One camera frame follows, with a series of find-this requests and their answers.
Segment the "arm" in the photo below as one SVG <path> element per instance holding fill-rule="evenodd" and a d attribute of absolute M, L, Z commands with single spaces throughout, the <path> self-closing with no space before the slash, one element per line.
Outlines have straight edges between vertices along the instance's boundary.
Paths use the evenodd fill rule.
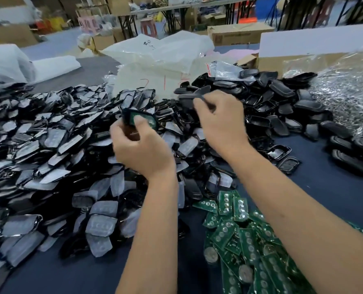
<path fill-rule="evenodd" d="M 209 144 L 231 165 L 317 293 L 363 293 L 363 235 L 328 211 L 248 143 L 242 104 L 213 92 L 194 104 Z"/>
<path fill-rule="evenodd" d="M 131 141 L 117 122 L 110 132 L 114 152 L 126 167 L 135 169 L 149 182 L 134 241 L 116 294 L 171 294 L 177 291 L 178 270 L 178 181 L 170 148 L 135 117 L 140 141 Z"/>

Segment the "floor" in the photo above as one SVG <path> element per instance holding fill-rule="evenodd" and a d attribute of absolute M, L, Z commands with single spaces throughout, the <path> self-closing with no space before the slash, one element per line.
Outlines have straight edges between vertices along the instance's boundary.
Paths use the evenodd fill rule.
<path fill-rule="evenodd" d="M 355 2 L 349 2 L 347 4 L 347 8 L 350 8 L 354 5 Z M 338 1 L 331 12 L 330 19 L 328 21 L 327 26 L 333 27 L 336 24 L 336 21 L 340 15 L 342 6 L 344 5 L 344 1 Z M 156 28 L 158 32 L 159 39 L 162 39 L 167 36 L 164 28 L 165 22 L 157 22 Z M 139 22 L 136 22 L 138 33 L 140 34 L 140 25 Z M 53 58 L 56 56 L 64 56 L 67 54 L 78 56 L 81 54 L 80 50 L 77 47 L 77 38 L 82 34 L 80 28 L 69 29 L 62 32 L 57 32 L 53 34 L 47 35 L 47 41 L 41 42 L 37 45 L 32 45 L 29 47 L 22 48 L 22 51 L 31 59 L 39 60 L 45 58 Z M 233 45 L 225 46 L 225 47 L 216 47 L 215 51 L 220 53 L 227 52 L 230 48 L 232 49 L 259 49 L 259 44 L 254 45 Z"/>

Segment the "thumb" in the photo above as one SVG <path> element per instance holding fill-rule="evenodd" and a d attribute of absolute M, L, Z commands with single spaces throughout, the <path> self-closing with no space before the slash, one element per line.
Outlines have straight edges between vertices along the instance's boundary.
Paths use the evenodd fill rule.
<path fill-rule="evenodd" d="M 194 99 L 194 108 L 200 121 L 202 121 L 202 119 L 209 118 L 212 115 L 206 103 L 200 98 Z"/>
<path fill-rule="evenodd" d="M 144 136 L 150 133 L 153 129 L 149 126 L 147 119 L 141 116 L 134 117 L 135 128 L 137 129 L 140 136 Z"/>

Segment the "forearm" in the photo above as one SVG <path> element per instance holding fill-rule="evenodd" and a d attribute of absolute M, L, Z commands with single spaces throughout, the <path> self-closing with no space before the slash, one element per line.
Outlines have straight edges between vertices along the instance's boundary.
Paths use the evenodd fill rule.
<path fill-rule="evenodd" d="M 116 294 L 176 293 L 178 183 L 170 170 L 149 182 L 137 231 Z"/>
<path fill-rule="evenodd" d="M 306 194 L 252 147 L 242 147 L 226 159 L 318 293 L 363 293 L 360 232 Z"/>

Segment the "hand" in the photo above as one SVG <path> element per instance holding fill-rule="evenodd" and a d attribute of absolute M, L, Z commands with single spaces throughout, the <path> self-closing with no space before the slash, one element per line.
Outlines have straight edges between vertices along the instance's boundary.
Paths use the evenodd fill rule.
<path fill-rule="evenodd" d="M 113 151 L 118 161 L 138 171 L 148 181 L 169 171 L 176 175 L 175 160 L 165 141 L 150 128 L 145 118 L 135 116 L 134 123 L 139 141 L 132 141 L 125 136 L 127 127 L 121 119 L 110 127 Z"/>
<path fill-rule="evenodd" d="M 202 99 L 194 99 L 201 126 L 209 145 L 226 158 L 234 149 L 250 146 L 245 132 L 243 104 L 227 93 L 214 91 L 204 95 L 216 109 L 211 112 Z"/>

